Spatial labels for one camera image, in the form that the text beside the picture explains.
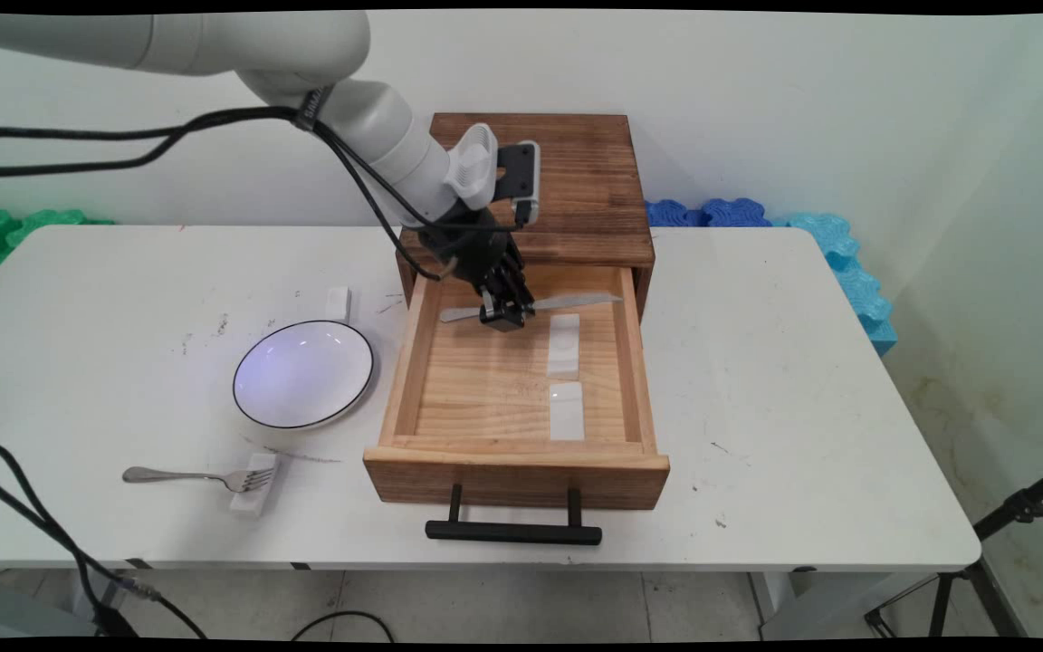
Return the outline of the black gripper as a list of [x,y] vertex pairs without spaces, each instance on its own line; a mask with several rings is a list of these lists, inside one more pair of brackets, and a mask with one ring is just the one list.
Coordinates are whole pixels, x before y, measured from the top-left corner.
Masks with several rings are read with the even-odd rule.
[[488,329],[517,331],[537,314],[522,252],[512,236],[522,227],[523,215],[511,225],[501,225],[489,209],[456,204],[442,218],[417,231],[427,251],[439,263],[453,264],[452,276],[481,292],[479,322]]

